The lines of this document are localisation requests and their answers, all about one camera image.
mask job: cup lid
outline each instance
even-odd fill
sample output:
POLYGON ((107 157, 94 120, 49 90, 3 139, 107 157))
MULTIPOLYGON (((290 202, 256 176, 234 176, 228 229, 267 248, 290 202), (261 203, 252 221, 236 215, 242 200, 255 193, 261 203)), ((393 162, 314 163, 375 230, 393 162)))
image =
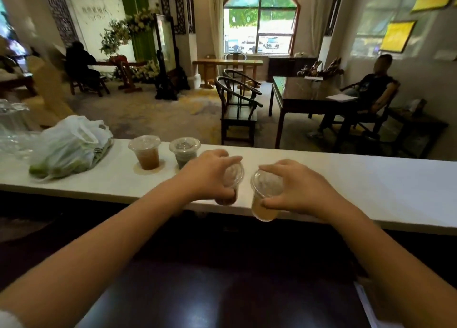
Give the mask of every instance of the cup lid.
POLYGON ((192 137, 183 137, 175 139, 170 143, 170 151, 175 154, 186 154, 195 152, 200 148, 200 141, 192 137))
POLYGON ((241 163, 231 165, 225 170, 223 177, 224 187, 237 186, 244 177, 244 167, 241 163))
POLYGON ((283 178, 259 169, 252 175, 251 186, 262 198, 274 197, 283 193, 283 178))
POLYGON ((142 135, 130 140, 129 149, 133 151, 155 149, 160 143, 160 138, 156 135, 142 135))

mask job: shoe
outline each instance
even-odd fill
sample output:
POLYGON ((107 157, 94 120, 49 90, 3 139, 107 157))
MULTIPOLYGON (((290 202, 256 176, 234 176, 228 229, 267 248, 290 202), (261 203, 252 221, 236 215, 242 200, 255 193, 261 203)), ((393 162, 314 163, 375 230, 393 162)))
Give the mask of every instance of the shoe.
POLYGON ((317 139, 322 139, 323 138, 323 132, 320 130, 314 130, 312 132, 309 132, 306 134, 308 138, 317 138, 317 139))

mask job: white plastic bag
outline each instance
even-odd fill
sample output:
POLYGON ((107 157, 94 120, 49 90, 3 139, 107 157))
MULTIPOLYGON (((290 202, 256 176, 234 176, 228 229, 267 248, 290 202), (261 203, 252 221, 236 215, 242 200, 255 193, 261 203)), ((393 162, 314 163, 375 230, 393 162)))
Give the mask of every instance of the white plastic bag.
POLYGON ((113 134, 103 121, 68 116, 44 130, 30 159, 29 173, 39 178, 62 178, 91 169, 112 144, 113 134))

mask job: green curtain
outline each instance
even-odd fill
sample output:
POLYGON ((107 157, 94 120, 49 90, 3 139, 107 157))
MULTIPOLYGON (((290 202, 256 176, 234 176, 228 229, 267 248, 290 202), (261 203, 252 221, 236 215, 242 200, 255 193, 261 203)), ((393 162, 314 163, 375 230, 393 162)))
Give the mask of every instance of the green curtain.
MULTIPOLYGON (((133 16, 139 11, 149 9, 149 0, 122 0, 126 15, 133 16)), ((137 62, 154 60, 157 63, 154 45, 154 30, 132 36, 135 59, 137 62)))

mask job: cup with brown liquid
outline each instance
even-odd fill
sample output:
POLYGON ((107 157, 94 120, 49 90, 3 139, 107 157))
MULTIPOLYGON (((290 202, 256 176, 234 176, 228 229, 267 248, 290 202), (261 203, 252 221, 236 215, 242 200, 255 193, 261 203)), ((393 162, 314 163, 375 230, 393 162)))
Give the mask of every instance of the cup with brown liquid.
POLYGON ((156 169, 159 164, 160 138, 155 135, 142 135, 129 142, 129 149, 137 156, 141 168, 144 170, 156 169))
POLYGON ((200 141, 192 137, 175 139, 170 143, 170 151, 174 153, 179 169, 184 167, 192 158, 197 157, 200 141))
POLYGON ((231 165, 225 170, 223 177, 224 187, 234 189, 235 196, 230 199, 216 199, 216 203, 219 205, 232 205, 238 199, 238 186, 244 177, 244 167, 241 163, 231 165))
POLYGON ((283 178, 272 173, 258 170, 251 177, 251 187, 254 190, 252 198, 252 214, 260 221, 273 221, 279 214, 279 210, 264 208, 260 205, 262 199, 274 197, 283 192, 283 178))

